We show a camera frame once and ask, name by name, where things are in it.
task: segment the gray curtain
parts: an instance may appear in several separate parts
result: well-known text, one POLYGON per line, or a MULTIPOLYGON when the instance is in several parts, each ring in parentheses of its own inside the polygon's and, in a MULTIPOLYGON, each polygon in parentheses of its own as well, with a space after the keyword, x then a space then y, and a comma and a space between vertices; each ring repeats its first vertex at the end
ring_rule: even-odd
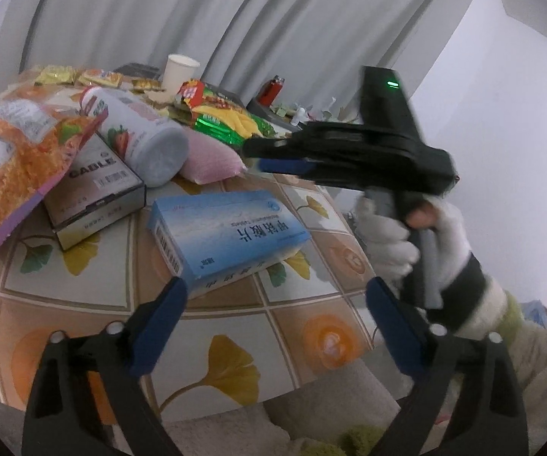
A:
POLYGON ((248 101, 275 74, 281 99, 346 103, 361 65, 374 65, 424 0, 43 0, 25 67, 162 66, 169 53, 248 101))

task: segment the screw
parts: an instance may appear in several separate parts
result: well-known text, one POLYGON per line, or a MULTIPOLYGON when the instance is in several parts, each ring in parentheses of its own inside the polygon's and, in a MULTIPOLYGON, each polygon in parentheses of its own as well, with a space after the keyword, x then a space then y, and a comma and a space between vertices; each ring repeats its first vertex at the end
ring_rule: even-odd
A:
POLYGON ((500 334, 495 332, 490 332, 488 334, 488 339, 491 341, 491 343, 501 343, 503 341, 500 334))
POLYGON ((442 324, 432 324, 430 326, 430 332, 434 336, 442 337, 442 336, 446 336, 448 331, 447 331, 446 327, 443 326, 442 324))
POLYGON ((123 324, 123 322, 120 320, 116 320, 115 322, 111 322, 111 324, 107 326, 107 334, 114 336, 115 334, 119 334, 124 329, 125 324, 123 324))
POLYGON ((63 339, 66 339, 67 335, 64 331, 54 331, 49 337, 49 342, 53 344, 60 343, 63 339))

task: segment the paper cup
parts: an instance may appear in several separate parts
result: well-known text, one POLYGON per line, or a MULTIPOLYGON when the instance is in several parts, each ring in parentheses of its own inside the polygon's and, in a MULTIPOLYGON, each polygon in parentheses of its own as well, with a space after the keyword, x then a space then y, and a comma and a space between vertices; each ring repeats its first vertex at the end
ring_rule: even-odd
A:
POLYGON ((169 54, 168 63, 162 78, 162 89, 166 90, 169 97, 174 97, 180 86, 195 76, 195 71, 200 63, 184 54, 169 54))

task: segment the white glove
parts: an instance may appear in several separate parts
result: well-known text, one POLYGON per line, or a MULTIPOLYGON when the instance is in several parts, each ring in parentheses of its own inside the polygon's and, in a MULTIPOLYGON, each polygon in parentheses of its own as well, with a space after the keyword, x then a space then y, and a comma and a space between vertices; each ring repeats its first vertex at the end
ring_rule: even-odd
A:
MULTIPOLYGON (((437 215, 433 229, 438 244, 438 282, 444 290, 466 266, 472 250, 459 209, 436 197, 426 200, 437 215)), ((356 233, 366 246, 374 271, 388 285, 399 286, 420 257, 417 247, 406 241, 409 230, 395 219, 376 215, 375 203, 364 196, 356 205, 355 217, 356 233)), ((421 222, 428 218, 427 208, 418 208, 409 217, 413 225, 421 227, 421 222)))

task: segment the black wristband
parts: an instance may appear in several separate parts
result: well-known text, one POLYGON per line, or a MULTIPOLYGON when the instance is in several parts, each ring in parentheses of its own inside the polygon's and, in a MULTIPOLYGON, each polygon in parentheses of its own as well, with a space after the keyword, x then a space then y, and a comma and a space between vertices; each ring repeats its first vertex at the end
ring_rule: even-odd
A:
POLYGON ((472 315, 486 288, 487 280, 482 273, 480 262, 471 254, 455 281, 442 291, 444 308, 428 310, 428 320, 442 324, 451 333, 456 332, 472 315))

